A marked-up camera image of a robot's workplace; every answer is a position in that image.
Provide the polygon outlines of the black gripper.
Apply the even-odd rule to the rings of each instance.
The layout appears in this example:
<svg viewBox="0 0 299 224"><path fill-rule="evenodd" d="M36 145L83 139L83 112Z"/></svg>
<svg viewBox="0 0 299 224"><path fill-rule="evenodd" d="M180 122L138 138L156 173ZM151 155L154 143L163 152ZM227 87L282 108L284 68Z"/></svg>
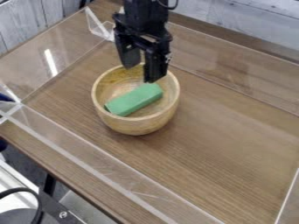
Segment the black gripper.
<svg viewBox="0 0 299 224"><path fill-rule="evenodd" d="M123 0L123 11L115 12L115 41L122 64L135 67L144 51L144 82L154 83L166 74L170 63L172 34L166 28L170 0Z"/></svg>

